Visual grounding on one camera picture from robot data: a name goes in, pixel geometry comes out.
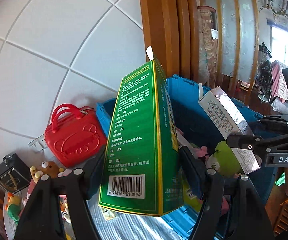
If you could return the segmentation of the pink silver medicine box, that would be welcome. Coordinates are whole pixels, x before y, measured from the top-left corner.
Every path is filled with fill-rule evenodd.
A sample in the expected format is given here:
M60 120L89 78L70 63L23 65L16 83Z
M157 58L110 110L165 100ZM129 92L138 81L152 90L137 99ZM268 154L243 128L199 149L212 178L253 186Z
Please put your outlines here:
M244 116L220 87L209 90L201 97L199 104L214 123L225 142L227 137L233 133L253 135ZM250 174L260 169L260 165L252 150L231 149L244 174Z

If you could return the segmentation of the green medicine box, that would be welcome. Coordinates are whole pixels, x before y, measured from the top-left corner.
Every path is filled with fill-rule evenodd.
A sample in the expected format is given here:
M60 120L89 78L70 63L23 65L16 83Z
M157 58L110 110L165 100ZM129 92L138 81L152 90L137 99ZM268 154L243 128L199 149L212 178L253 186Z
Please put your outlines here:
M159 217L183 205L183 183L165 72L151 47L146 53L149 60L120 84L98 203Z

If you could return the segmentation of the pink pig plush red dress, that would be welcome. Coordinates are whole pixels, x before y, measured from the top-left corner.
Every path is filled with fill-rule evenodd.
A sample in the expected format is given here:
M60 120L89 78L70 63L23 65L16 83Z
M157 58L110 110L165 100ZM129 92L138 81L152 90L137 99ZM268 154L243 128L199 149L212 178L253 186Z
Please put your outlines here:
M207 163L208 158L210 155L208 154L207 147L206 146L201 146L198 147L194 143L190 143L192 146L192 154L196 159L200 159L204 164Z

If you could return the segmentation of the green apple plush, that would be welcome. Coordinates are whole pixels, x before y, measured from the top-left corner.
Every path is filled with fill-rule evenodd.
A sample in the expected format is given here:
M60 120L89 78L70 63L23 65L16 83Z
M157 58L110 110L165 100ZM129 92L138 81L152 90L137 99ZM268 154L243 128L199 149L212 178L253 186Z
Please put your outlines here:
M206 167L216 170L217 173L226 178L234 177L242 172L237 158L225 141L217 144L214 154L206 162Z

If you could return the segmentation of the green orange duck plush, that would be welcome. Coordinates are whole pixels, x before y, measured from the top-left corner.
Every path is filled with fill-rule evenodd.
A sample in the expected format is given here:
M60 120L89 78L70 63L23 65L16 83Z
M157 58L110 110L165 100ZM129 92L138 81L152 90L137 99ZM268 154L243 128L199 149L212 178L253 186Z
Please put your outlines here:
M19 223L21 215L21 199L12 193L7 194L7 204L5 205L5 210L8 216L16 223Z

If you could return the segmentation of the blue plastic crate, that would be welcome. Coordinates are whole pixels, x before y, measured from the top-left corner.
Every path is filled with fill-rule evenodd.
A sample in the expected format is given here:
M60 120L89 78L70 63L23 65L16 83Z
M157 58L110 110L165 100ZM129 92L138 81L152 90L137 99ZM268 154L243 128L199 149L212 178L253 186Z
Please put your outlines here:
M209 150L214 151L217 144L224 139L198 103L198 84L179 75L167 78L167 84L175 124L184 133L184 138L197 146L206 146ZM260 113L249 109L236 99L232 99L232 101L247 122L262 117ZM113 98L96 105L96 115L106 135L109 132L115 102L116 98ZM264 205L271 193L276 170L272 167L262 167L250 175ZM161 218L181 238L188 239L198 218L198 213L185 204Z

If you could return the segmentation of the black gift box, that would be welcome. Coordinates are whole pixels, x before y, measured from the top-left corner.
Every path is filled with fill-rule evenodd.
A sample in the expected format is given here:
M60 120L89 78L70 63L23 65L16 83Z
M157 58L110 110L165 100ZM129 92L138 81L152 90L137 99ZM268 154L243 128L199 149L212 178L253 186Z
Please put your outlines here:
M15 194L27 188L31 181L29 167L12 153L3 157L0 164L0 187L6 192Z

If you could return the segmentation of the brown bear plush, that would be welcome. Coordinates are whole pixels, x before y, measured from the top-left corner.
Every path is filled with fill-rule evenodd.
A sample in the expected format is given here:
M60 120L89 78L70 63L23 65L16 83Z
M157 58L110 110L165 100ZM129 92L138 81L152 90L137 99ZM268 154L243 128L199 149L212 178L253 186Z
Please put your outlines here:
M58 167L54 161L44 161L39 167L31 166L31 177L36 184L42 175L48 175L51 178L57 178L60 172L64 172L64 168Z

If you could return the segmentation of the red toy suitcase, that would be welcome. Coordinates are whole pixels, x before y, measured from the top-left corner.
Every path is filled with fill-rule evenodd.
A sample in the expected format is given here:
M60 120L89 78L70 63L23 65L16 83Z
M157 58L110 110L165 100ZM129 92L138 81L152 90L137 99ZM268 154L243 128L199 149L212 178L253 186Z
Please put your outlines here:
M65 167L86 161L107 144L96 111L70 103L61 104L53 111L44 137L48 148Z

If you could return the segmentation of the wall power socket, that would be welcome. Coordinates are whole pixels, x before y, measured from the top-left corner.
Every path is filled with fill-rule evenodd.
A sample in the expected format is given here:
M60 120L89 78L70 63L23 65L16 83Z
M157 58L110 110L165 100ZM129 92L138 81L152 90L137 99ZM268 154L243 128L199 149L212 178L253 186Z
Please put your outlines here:
M32 140L28 143L28 146L34 151L34 152L40 152L47 148L47 143L45 140L45 135L41 135L37 137L36 139Z

